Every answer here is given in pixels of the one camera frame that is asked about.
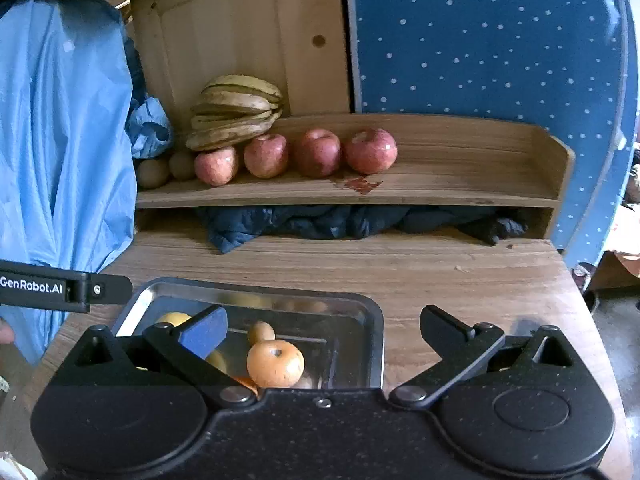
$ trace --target wooden board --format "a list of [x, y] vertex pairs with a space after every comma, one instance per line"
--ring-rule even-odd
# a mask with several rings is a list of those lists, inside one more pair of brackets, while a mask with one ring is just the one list
[[286, 112], [351, 109], [342, 0], [131, 0], [149, 93], [177, 130], [219, 75], [266, 79]]
[[[125, 274], [135, 285], [177, 276], [365, 294], [385, 316], [387, 390], [438, 361], [420, 337], [418, 315], [427, 303], [468, 324], [485, 320], [511, 334], [527, 335], [544, 323], [558, 325], [616, 414], [602, 469], [611, 479], [630, 479], [625, 416], [613, 371], [584, 301], [548, 240], [505, 240], [487, 247], [453, 230], [341, 241], [261, 237], [220, 255], [191, 214], [162, 212], [107, 272]], [[91, 314], [72, 314], [36, 369], [28, 401], [37, 398], [86, 327], [112, 324], [119, 312], [118, 307], [96, 306]]]
[[365, 128], [387, 129], [398, 143], [398, 160], [385, 173], [366, 178], [347, 172], [311, 179], [289, 171], [271, 180], [244, 172], [218, 188], [197, 180], [170, 182], [140, 192], [137, 207], [373, 203], [555, 208], [573, 163], [573, 152], [542, 128], [506, 121], [327, 114], [280, 119], [270, 131], [295, 140], [313, 127], [341, 138]]

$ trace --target metal tray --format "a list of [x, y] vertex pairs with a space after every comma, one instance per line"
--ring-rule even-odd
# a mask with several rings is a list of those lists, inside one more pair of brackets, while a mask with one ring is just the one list
[[228, 332], [217, 350], [231, 376], [247, 376], [246, 332], [262, 320], [273, 326], [277, 338], [288, 340], [302, 352], [307, 386], [382, 386], [382, 311], [360, 294], [157, 278], [140, 286], [113, 332], [116, 336], [139, 335], [162, 314], [194, 316], [211, 304], [227, 312]]

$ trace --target wooden shelf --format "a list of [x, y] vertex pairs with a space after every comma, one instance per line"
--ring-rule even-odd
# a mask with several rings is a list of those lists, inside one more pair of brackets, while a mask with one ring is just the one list
[[342, 171], [311, 179], [295, 171], [271, 180], [239, 174], [211, 188], [193, 180], [138, 194], [138, 208], [207, 205], [437, 204], [556, 208], [573, 153], [531, 124], [413, 114], [331, 114], [278, 120], [272, 132], [293, 140], [312, 127], [340, 137], [381, 127], [398, 142], [385, 173]]

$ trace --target red apple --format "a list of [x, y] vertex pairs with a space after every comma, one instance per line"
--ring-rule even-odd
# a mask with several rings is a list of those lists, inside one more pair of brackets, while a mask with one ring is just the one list
[[294, 155], [303, 175], [329, 176], [340, 167], [340, 139], [329, 130], [309, 130], [297, 142]]
[[244, 149], [244, 165], [253, 176], [271, 178], [287, 169], [289, 145], [279, 134], [255, 137]]
[[398, 156], [393, 136], [386, 130], [365, 130], [345, 142], [347, 164], [365, 175], [391, 168]]
[[238, 172], [239, 157], [233, 146], [215, 152], [201, 153], [196, 157], [196, 176], [210, 186], [222, 186]]

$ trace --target black handle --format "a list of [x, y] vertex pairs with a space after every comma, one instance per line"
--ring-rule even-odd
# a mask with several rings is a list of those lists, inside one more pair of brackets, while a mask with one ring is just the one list
[[91, 304], [127, 304], [133, 286], [125, 276], [92, 274], [0, 260], [0, 303], [64, 312]]

